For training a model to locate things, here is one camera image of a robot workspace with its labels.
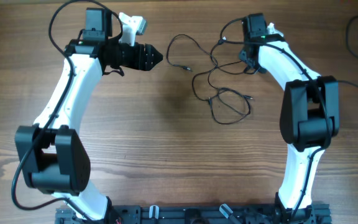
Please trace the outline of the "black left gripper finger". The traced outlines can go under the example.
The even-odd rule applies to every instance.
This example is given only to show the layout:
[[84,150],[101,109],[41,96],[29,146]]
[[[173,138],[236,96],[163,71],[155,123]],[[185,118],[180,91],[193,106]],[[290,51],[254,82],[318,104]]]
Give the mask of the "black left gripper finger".
[[154,68],[158,63],[160,63],[163,60],[163,57],[161,55],[151,55],[147,58],[147,70],[150,71]]
[[150,44],[146,45],[146,54],[148,59],[163,59],[163,55]]

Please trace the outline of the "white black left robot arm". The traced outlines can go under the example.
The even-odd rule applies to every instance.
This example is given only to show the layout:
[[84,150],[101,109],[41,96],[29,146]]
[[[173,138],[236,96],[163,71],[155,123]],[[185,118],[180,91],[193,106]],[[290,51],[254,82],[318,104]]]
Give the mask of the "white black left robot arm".
[[26,186],[65,202],[80,223],[121,223],[110,199],[90,181],[91,163],[79,130],[90,96],[100,79],[124,68],[149,71],[162,54],[135,38],[147,21],[105,8],[86,10],[85,28],[63,52],[62,75],[46,107],[15,135],[17,173]]

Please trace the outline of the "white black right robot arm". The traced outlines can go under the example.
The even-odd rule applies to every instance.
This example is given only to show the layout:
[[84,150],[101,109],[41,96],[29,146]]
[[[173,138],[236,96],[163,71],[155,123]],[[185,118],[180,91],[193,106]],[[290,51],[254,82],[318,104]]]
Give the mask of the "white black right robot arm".
[[338,82],[309,69],[262,13],[243,18],[242,28],[244,47],[239,58],[262,73],[269,72],[284,90],[279,125],[288,153],[277,194],[280,220],[309,220],[319,160],[339,132]]

